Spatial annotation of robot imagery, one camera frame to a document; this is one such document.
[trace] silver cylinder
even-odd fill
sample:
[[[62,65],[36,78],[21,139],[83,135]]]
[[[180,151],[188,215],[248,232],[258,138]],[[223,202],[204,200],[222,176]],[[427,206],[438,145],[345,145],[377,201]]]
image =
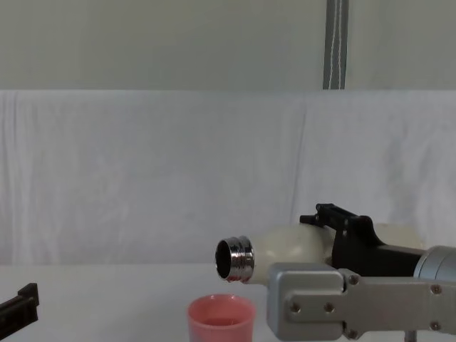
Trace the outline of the silver cylinder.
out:
[[[254,273],[254,250],[247,237],[230,237],[217,245],[215,264],[220,278],[247,282]]]
[[[427,250],[417,263],[414,277],[456,281],[456,248],[436,246]]]

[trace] white bottle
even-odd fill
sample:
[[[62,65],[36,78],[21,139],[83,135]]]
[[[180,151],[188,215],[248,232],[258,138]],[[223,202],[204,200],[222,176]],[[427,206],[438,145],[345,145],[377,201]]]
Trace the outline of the white bottle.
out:
[[[387,244],[422,249],[418,234],[409,227],[375,224]],[[329,260],[335,231],[310,224],[278,227],[263,234],[231,237],[217,245],[217,273],[226,281],[267,285],[269,267],[277,262],[324,263]]]

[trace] robotic arm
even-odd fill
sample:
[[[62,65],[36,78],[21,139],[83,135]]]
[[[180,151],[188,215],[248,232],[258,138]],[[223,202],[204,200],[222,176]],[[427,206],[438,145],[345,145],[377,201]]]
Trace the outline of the robotic arm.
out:
[[[421,330],[456,335],[455,248],[390,246],[369,217],[333,204],[316,211],[273,238],[230,238],[217,246],[223,279],[268,286],[267,322],[279,339],[356,340],[367,331],[405,331],[408,342]]]

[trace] threaded bottle opening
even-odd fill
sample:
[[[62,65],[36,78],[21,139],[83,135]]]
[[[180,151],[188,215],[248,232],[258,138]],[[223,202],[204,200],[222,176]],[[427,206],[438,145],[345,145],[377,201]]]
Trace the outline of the threaded bottle opening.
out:
[[[217,245],[215,264],[220,278],[247,282],[254,270],[254,251],[246,237],[230,237]]]

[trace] white wall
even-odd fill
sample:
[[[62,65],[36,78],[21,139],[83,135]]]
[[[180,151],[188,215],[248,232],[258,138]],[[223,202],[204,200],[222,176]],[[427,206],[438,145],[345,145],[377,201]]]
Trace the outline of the white wall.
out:
[[[320,89],[322,0],[2,0],[0,88]]]
[[[455,89],[456,1],[350,0],[348,89]]]

